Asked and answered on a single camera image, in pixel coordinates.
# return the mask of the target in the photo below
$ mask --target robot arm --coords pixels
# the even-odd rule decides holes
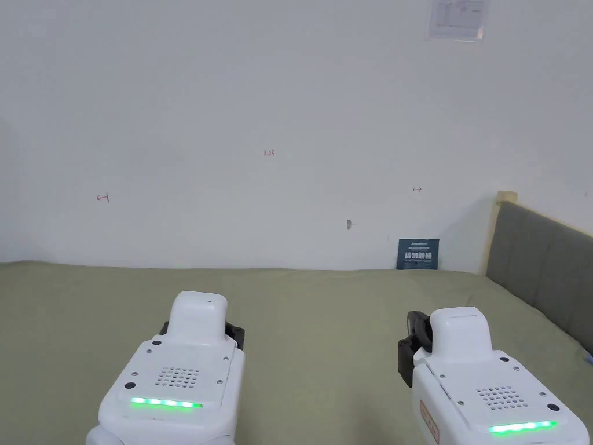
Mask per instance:
[[[87,445],[234,445],[244,330],[221,295],[182,292],[99,408]]]
[[[408,314],[399,373],[426,444],[589,445],[583,422],[521,363],[492,349],[474,307]]]

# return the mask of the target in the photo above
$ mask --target sticker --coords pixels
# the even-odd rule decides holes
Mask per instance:
[[[439,441],[441,440],[441,433],[439,432],[439,427],[436,426],[435,421],[432,419],[431,413],[428,412],[428,410],[426,409],[426,405],[424,404],[424,402],[422,402],[422,400],[420,401],[420,415],[424,419],[424,422],[426,422],[426,426],[432,433],[432,437],[435,438],[436,443],[439,443]]]

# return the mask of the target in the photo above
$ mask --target wooden bed frame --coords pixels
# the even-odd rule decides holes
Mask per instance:
[[[500,191],[480,274],[503,286],[593,352],[593,236]]]

